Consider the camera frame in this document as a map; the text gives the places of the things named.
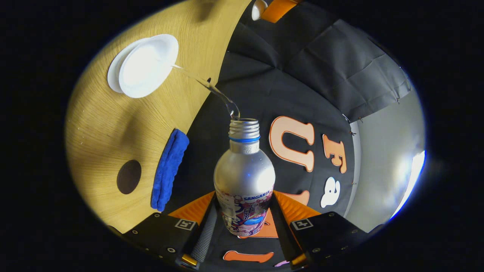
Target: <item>blue cloth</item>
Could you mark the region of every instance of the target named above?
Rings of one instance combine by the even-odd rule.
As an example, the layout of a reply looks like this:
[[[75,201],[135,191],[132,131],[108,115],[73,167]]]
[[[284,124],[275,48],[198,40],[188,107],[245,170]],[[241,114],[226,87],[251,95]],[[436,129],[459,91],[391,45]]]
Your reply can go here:
[[[154,175],[153,191],[151,192],[151,207],[162,212],[170,200],[173,180],[182,163],[183,153],[188,146],[188,137],[179,129],[175,129],[161,154],[158,168]]]

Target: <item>aluminum bottle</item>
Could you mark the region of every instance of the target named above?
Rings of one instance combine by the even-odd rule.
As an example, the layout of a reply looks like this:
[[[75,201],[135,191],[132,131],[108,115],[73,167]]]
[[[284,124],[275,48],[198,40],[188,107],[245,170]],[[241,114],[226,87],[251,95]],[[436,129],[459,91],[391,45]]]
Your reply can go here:
[[[234,235],[258,233],[267,215],[274,188],[272,162],[259,149],[259,122],[239,119],[230,122],[230,149],[217,162],[213,183],[222,218]]]

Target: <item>white wall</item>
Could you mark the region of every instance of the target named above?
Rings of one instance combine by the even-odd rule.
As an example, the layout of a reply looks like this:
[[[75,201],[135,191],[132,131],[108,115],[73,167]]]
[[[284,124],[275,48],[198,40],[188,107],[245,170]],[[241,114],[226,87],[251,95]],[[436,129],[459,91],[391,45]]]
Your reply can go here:
[[[387,222],[402,200],[413,156],[424,150],[425,126],[414,90],[358,122],[360,178],[346,218],[369,232]]]

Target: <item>textured gray grip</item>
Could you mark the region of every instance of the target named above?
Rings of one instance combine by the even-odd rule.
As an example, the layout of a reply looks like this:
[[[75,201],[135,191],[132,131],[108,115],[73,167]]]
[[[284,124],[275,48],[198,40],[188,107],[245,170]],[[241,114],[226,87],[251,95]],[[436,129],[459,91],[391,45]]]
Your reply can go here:
[[[199,262],[203,262],[205,260],[205,256],[207,255],[207,251],[210,246],[210,241],[212,240],[213,229],[215,228],[216,221],[217,210],[215,209],[215,205],[212,205],[210,207],[210,212],[207,215],[205,226],[200,234],[200,238],[198,239],[191,253],[191,256]]]

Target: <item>bottle label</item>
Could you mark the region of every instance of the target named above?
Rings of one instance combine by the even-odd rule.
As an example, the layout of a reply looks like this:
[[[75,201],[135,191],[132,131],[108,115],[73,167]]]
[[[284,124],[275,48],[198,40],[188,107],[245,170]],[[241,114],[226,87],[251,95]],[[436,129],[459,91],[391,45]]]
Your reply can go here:
[[[225,226],[234,235],[251,236],[264,226],[272,189],[252,195],[231,195],[215,189]]]

